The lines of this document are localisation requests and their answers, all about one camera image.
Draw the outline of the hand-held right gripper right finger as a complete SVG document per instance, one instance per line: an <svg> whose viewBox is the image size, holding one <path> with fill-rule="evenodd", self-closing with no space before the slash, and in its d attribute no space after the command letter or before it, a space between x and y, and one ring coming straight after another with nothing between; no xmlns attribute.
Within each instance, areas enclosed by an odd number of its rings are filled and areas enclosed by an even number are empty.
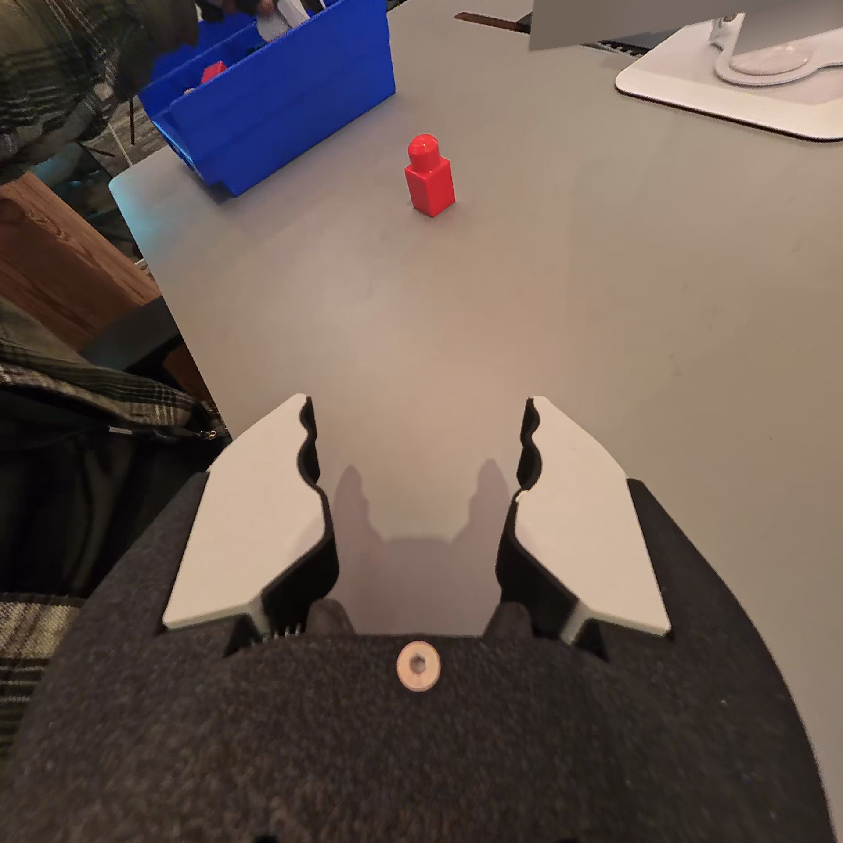
<svg viewBox="0 0 843 843"><path fill-rule="evenodd" d="M528 398L519 440L495 567L501 601L526 609L534 636L568 645L593 622L668 636L626 471L543 396Z"/></svg>

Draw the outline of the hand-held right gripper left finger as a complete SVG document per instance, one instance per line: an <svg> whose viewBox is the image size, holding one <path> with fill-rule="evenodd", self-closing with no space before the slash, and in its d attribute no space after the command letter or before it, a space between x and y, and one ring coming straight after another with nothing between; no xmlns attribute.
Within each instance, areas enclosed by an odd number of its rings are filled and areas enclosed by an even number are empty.
<svg viewBox="0 0 843 843"><path fill-rule="evenodd" d="M305 632L339 577L317 437L313 401L296 394L215 459L163 611L167 631L242 616L261 638Z"/></svg>

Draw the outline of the pile of colourful mega blocks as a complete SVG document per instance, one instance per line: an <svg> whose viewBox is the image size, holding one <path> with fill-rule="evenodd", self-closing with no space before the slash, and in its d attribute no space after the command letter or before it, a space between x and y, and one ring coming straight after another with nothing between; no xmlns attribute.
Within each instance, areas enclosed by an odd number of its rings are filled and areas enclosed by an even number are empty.
<svg viewBox="0 0 843 843"><path fill-rule="evenodd" d="M211 80L216 79L219 77L223 72L227 69L227 65L224 61L216 61L202 70L202 75L198 81L198 83L194 86L187 87L183 91L183 96L186 96L192 93L194 90L199 88L202 85L209 83Z"/></svg>

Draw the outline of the blue plastic bin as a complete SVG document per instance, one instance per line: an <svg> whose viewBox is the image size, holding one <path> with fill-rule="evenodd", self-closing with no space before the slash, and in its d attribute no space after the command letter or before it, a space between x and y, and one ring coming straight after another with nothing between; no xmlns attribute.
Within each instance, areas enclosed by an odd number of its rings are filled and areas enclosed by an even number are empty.
<svg viewBox="0 0 843 843"><path fill-rule="evenodd" d="M201 22L195 47L156 61L143 109L207 186L241 195L395 93L385 2L325 4L270 42L244 14Z"/></svg>

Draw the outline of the red mega block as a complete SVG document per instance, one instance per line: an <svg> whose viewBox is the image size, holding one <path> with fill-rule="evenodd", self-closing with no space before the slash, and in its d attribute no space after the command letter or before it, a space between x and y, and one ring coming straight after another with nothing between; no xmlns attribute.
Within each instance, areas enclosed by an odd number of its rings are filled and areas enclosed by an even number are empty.
<svg viewBox="0 0 843 843"><path fill-rule="evenodd" d="M411 204L416 211L434 218L455 203L451 162L430 133L412 138L407 151L405 175Z"/></svg>

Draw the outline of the person's left forearm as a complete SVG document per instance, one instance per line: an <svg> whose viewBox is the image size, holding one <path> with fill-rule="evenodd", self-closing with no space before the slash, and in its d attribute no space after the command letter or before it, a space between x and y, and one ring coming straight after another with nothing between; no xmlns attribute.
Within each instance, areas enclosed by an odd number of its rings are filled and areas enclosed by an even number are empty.
<svg viewBox="0 0 843 843"><path fill-rule="evenodd" d="M100 135L198 24L190 1L1 2L1 183Z"/></svg>

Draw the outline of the white display stand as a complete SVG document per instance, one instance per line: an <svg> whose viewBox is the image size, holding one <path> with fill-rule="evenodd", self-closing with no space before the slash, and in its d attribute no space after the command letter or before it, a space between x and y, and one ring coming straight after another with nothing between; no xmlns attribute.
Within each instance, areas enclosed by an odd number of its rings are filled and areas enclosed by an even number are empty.
<svg viewBox="0 0 843 843"><path fill-rule="evenodd" d="M841 2L688 25L616 78L642 100L815 142L842 138Z"/></svg>

